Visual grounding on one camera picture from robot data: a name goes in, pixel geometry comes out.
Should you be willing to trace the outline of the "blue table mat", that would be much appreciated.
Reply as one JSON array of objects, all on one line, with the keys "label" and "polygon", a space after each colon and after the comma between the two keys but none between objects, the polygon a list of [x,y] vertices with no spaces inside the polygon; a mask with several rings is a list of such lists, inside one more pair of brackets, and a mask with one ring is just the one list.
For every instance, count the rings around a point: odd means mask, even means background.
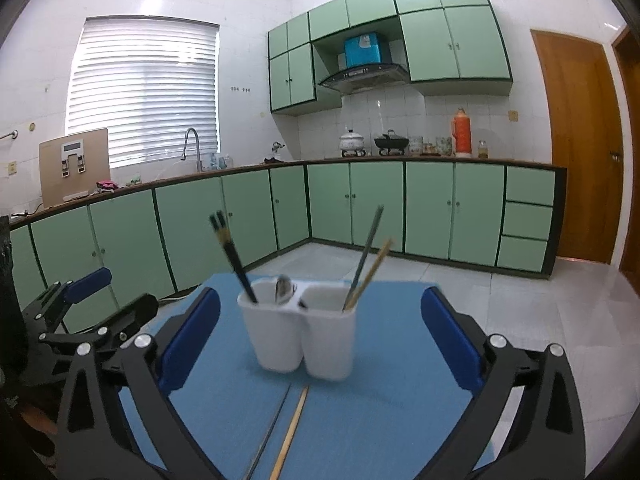
[{"label": "blue table mat", "polygon": [[221,300],[217,326],[184,386],[169,399],[209,459],[242,478],[287,386],[291,391],[254,479],[270,476],[300,393],[307,401],[288,451],[285,479],[411,479],[471,401],[424,325],[420,282],[376,282],[357,309],[355,359],[344,382],[306,370],[271,373],[257,362],[230,274],[207,281]]}]

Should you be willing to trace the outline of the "cardboard box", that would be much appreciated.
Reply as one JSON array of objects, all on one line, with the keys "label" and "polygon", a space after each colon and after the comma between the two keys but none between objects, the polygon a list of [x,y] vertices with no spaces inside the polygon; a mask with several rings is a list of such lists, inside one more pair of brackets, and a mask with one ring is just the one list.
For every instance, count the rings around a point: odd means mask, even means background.
[{"label": "cardboard box", "polygon": [[88,196],[111,180],[107,128],[60,136],[39,145],[44,208]]}]

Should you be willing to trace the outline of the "black chopstick gold tip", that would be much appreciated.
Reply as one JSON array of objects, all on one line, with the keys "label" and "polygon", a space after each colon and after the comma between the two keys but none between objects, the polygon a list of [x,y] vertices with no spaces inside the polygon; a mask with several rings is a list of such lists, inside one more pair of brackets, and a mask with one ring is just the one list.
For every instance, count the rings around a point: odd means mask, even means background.
[{"label": "black chopstick gold tip", "polygon": [[246,272],[243,268],[240,256],[238,251],[235,248],[235,244],[233,243],[231,232],[229,227],[227,226],[226,216],[222,210],[216,211],[209,217],[210,223],[212,224],[214,231],[216,233],[216,237],[218,238],[218,242],[221,244],[222,250],[226,254],[233,272],[236,277],[239,279],[244,292],[246,292],[248,299],[252,304],[256,304],[257,297],[252,289],[252,285],[247,278]]}]

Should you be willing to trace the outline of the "orange thermos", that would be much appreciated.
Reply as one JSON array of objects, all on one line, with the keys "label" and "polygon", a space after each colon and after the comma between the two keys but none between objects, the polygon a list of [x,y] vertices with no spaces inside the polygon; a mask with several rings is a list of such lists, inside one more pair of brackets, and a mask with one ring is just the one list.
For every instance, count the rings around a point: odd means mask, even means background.
[{"label": "orange thermos", "polygon": [[451,119],[451,135],[457,157],[472,156],[471,119],[463,108],[459,108]]}]

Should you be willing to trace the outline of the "small glass jar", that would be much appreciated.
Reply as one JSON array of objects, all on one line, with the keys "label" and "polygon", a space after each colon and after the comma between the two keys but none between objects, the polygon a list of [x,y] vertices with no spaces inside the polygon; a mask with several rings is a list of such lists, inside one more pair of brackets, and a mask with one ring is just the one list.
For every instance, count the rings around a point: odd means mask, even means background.
[{"label": "small glass jar", "polygon": [[479,140],[478,141],[477,156],[479,158],[487,158],[488,157],[488,146],[487,146],[487,143],[484,140]]}]

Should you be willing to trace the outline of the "white pot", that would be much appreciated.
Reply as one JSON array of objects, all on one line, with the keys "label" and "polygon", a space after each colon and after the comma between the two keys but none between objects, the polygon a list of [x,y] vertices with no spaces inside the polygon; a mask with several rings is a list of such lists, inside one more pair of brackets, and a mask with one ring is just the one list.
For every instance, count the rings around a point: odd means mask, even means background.
[{"label": "white pot", "polygon": [[366,156],[367,152],[364,148],[364,137],[352,129],[347,129],[346,132],[340,136],[340,151],[342,157]]}]

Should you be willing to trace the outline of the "black range hood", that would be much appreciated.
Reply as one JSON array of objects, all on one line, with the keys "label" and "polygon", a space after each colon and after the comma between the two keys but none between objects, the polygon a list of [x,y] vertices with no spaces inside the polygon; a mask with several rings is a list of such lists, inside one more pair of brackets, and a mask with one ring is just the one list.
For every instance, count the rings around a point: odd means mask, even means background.
[{"label": "black range hood", "polygon": [[367,92],[376,88],[404,86],[410,82],[409,73],[396,63],[371,63],[345,68],[326,77],[322,87],[340,92],[343,96]]}]

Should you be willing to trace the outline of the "green upper cabinets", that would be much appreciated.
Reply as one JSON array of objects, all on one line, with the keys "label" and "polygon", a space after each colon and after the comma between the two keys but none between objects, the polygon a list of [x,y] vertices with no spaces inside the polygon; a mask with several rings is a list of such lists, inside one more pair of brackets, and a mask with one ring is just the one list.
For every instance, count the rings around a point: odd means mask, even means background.
[{"label": "green upper cabinets", "polygon": [[342,105],[322,87],[346,67],[344,41],[377,32],[424,96],[508,96],[513,84],[490,0],[331,0],[268,34],[270,110],[298,116]]}]

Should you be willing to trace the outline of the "white window blind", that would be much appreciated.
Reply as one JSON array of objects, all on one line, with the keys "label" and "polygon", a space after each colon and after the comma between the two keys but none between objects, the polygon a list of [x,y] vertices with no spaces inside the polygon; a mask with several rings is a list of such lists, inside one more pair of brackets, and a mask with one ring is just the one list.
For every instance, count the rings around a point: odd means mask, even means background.
[{"label": "white window blind", "polygon": [[65,131],[107,128],[113,169],[216,153],[218,61],[215,24],[87,18],[70,69]]}]

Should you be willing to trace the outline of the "green cabinets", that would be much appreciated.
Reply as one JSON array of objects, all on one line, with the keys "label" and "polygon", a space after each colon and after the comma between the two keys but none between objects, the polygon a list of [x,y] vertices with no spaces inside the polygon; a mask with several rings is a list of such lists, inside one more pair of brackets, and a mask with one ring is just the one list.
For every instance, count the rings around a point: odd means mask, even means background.
[{"label": "green cabinets", "polygon": [[513,84],[490,0],[331,0],[268,34],[270,110],[298,116],[342,105],[322,87],[346,67],[344,41],[377,32],[424,96],[508,96]]},{"label": "green cabinets", "polygon": [[167,179],[74,200],[11,228],[13,281],[29,304],[105,268],[111,284],[71,308],[79,332],[144,292],[166,297],[229,263],[209,216],[222,211],[244,266],[308,242],[546,278],[566,201],[562,167],[453,158],[284,162]]}]

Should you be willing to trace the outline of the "white double utensil holder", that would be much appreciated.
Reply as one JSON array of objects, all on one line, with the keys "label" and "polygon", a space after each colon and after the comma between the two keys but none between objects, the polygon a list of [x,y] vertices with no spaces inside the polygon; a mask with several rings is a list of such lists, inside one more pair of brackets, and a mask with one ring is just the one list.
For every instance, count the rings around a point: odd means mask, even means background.
[{"label": "white double utensil holder", "polygon": [[252,281],[255,302],[246,292],[236,298],[259,365],[282,374],[303,365],[317,379],[346,379],[354,365],[357,321],[357,309],[345,307],[349,284],[294,280],[293,295],[278,304],[277,281]]}]

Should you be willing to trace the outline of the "black wok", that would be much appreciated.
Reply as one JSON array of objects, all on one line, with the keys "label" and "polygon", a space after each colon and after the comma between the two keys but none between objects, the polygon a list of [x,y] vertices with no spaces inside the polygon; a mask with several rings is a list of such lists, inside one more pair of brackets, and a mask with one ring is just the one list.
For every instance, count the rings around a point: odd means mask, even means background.
[{"label": "black wok", "polygon": [[380,156],[404,156],[409,145],[409,139],[390,129],[374,138],[375,146]]}]

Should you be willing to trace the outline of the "green lower cabinets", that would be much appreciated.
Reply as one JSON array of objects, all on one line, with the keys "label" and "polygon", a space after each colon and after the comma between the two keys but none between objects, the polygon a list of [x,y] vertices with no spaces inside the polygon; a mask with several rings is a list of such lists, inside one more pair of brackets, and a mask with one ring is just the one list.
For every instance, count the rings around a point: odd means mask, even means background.
[{"label": "green lower cabinets", "polygon": [[167,179],[74,200],[11,228],[13,281],[29,304],[105,268],[111,284],[71,308],[79,332],[144,292],[166,297],[229,263],[209,216],[222,211],[244,266],[308,242],[546,278],[566,201],[562,167],[453,158],[284,162]]}]

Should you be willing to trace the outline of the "pink cloth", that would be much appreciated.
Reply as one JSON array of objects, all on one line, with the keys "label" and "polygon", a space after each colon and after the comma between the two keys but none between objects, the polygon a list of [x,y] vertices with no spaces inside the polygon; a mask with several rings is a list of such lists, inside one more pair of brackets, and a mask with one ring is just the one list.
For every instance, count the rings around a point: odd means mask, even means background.
[{"label": "pink cloth", "polygon": [[111,180],[102,180],[96,182],[96,189],[100,192],[114,192],[119,189],[119,186]]}]

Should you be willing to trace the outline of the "blue box on hood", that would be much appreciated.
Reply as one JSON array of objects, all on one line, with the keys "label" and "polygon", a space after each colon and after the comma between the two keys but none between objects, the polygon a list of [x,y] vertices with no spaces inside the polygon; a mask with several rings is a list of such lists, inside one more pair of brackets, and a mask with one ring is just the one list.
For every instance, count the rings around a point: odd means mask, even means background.
[{"label": "blue box on hood", "polygon": [[346,39],[344,53],[347,68],[392,62],[388,42],[377,32]]}]

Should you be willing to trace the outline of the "bamboo chopstick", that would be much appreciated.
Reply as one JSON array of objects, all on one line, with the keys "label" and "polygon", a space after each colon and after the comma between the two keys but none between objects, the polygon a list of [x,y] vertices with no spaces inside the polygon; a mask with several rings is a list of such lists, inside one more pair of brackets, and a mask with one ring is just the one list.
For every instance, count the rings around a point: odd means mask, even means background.
[{"label": "bamboo chopstick", "polygon": [[294,413],[288,424],[288,429],[286,430],[284,439],[282,441],[280,451],[278,453],[277,459],[274,462],[272,467],[272,471],[270,472],[269,480],[279,480],[282,469],[284,467],[286,458],[288,457],[288,451],[290,450],[291,444],[294,440],[296,430],[299,424],[299,419],[302,417],[304,407],[307,401],[307,396],[309,392],[309,386],[305,386],[300,393],[298,398],[298,402],[296,404]]},{"label": "bamboo chopstick", "polygon": [[376,254],[375,260],[371,264],[370,269],[368,270],[364,278],[360,280],[358,276],[354,277],[354,282],[352,283],[352,290],[348,293],[344,303],[344,307],[343,307],[344,312],[352,310],[356,306],[356,303],[358,302],[360,296],[363,294],[363,292],[367,289],[369,284],[372,282],[376,272],[378,272],[378,269],[380,268],[380,266],[382,266],[382,262],[390,253],[390,248],[392,248],[393,244],[394,244],[394,241],[391,238],[386,240],[384,245],[380,248],[380,250]]}]

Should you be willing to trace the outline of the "wooden door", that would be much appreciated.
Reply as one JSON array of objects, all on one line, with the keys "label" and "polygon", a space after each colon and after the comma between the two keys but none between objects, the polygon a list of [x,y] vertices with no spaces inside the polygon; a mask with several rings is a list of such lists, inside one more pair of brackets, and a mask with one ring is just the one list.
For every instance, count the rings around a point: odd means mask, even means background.
[{"label": "wooden door", "polygon": [[620,224],[623,133],[602,44],[533,30],[546,88],[552,162],[567,169],[558,254],[609,263]]}]

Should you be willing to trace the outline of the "grey metal chopstick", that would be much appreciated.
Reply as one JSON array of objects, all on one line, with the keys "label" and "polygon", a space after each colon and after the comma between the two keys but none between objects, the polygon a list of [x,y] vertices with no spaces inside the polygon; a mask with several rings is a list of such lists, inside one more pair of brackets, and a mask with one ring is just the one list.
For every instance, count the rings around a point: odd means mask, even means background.
[{"label": "grey metal chopstick", "polygon": [[352,298],[352,295],[354,294],[356,287],[358,285],[358,282],[360,280],[360,275],[362,272],[362,269],[364,267],[364,264],[366,263],[367,260],[367,256],[369,255],[371,246],[372,246],[372,242],[375,238],[376,232],[378,232],[378,226],[380,225],[381,222],[381,217],[384,211],[384,205],[378,205],[376,207],[376,211],[370,226],[370,230],[366,239],[366,242],[364,243],[363,246],[363,250],[358,262],[358,266],[356,267],[356,272],[354,277],[352,278],[352,281],[350,282],[350,286],[349,286],[349,290],[345,299],[345,303],[344,303],[344,310],[347,309],[347,306],[349,304],[350,298]]}]

